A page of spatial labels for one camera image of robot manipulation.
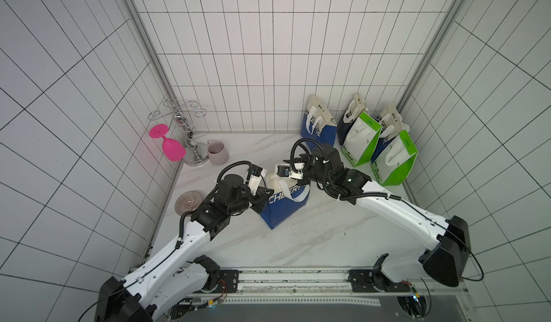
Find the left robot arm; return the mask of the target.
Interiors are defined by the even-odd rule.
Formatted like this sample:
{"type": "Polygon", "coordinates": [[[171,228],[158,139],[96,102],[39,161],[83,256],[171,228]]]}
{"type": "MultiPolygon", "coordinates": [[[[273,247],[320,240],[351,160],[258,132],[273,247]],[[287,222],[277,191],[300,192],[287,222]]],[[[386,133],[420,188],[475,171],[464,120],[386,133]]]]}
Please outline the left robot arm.
{"type": "Polygon", "coordinates": [[[199,290],[214,290],[220,266],[201,253],[248,209],[261,213],[274,191],[250,188],[241,176],[219,180],[196,210],[182,216],[177,236],[124,279],[100,288],[93,321],[155,321],[180,300],[199,290]]]}

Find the blue Cheerful bag front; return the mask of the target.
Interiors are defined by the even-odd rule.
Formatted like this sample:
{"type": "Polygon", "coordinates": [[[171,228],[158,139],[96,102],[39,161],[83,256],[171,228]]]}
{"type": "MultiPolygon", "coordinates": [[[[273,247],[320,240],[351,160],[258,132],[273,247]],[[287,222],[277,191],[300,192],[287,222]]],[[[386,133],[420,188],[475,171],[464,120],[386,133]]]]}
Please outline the blue Cheerful bag front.
{"type": "Polygon", "coordinates": [[[292,214],[308,202],[311,184],[301,185],[291,178],[289,165],[277,165],[273,173],[268,174],[268,188],[273,194],[268,198],[261,217],[274,230],[292,214]]]}

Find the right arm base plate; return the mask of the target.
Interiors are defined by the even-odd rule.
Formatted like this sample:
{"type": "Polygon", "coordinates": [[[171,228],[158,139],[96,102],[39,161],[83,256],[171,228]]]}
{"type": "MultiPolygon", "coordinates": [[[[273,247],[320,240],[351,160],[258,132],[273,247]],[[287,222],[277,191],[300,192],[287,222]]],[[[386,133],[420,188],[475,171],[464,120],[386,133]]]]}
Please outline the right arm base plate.
{"type": "Polygon", "coordinates": [[[354,293],[408,293],[405,283],[392,283],[382,273],[372,274],[370,269],[350,270],[348,280],[354,293]]]}

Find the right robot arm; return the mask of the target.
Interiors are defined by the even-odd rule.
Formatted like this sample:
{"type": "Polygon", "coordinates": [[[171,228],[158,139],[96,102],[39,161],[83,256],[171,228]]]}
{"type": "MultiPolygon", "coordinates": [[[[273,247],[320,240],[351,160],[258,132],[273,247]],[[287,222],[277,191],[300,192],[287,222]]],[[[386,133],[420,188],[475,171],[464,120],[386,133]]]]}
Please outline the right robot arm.
{"type": "Polygon", "coordinates": [[[301,183],[315,182],[331,198],[375,212],[420,243],[407,255],[378,257],[368,280],[376,290],[385,292],[394,283],[425,277],[447,287],[459,285],[471,255],[465,220],[446,219],[393,194],[369,175],[345,167],[337,149],[327,143],[299,139],[291,148],[290,165],[301,183]],[[306,146],[310,142],[312,151],[306,146]]]}

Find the blue cheerful bag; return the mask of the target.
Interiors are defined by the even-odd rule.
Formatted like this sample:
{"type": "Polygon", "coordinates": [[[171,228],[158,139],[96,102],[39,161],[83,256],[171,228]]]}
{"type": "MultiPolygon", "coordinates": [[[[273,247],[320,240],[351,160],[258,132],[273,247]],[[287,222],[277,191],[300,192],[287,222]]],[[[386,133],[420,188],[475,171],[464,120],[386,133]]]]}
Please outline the blue cheerful bag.
{"type": "Polygon", "coordinates": [[[334,145],[337,137],[337,124],[326,105],[315,95],[306,104],[301,121],[300,135],[321,144],[334,145]]]}
{"type": "Polygon", "coordinates": [[[268,198],[261,217],[274,230],[292,214],[308,202],[311,184],[301,185],[291,178],[289,165],[277,165],[273,173],[268,174],[268,188],[273,194],[268,198]]]}

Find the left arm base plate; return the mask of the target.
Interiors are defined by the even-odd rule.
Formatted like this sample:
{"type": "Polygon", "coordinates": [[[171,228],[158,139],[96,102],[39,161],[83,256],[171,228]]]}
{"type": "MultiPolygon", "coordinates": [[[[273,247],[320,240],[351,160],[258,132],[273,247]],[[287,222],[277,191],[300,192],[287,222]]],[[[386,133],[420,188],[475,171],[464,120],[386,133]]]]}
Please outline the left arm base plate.
{"type": "Polygon", "coordinates": [[[239,275],[239,270],[221,270],[212,287],[208,283],[204,288],[197,291],[197,293],[216,293],[218,295],[221,293],[236,293],[238,291],[239,275]]]}

